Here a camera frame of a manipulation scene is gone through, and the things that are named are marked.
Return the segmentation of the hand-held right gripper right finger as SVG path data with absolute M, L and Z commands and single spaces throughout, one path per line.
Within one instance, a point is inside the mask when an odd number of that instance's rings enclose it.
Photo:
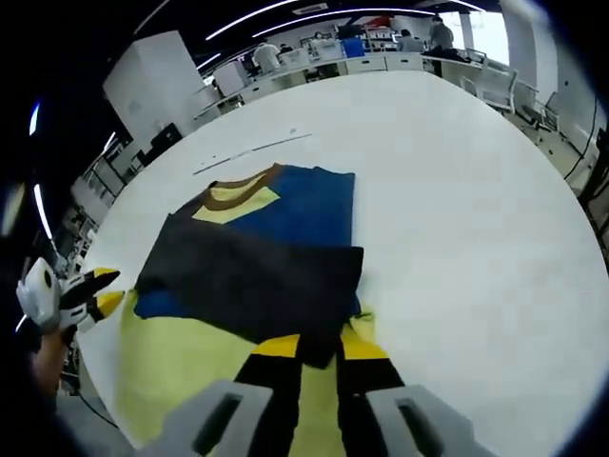
M 338 425 L 347 456 L 492 456 L 472 422 L 420 385 L 387 353 L 345 327 L 336 352 Z

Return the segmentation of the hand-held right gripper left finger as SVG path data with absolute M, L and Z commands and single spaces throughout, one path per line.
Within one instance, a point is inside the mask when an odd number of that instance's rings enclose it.
M 163 456 L 286 456 L 298 422 L 300 336 L 266 340 L 232 381 L 218 380 L 164 421 Z

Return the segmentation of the person's left hand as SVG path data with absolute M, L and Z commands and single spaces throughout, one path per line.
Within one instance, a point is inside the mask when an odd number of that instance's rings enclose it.
M 70 326 L 43 334 L 40 348 L 31 358 L 35 377 L 47 395 L 57 393 L 64 359 L 75 332 L 76 326 Z

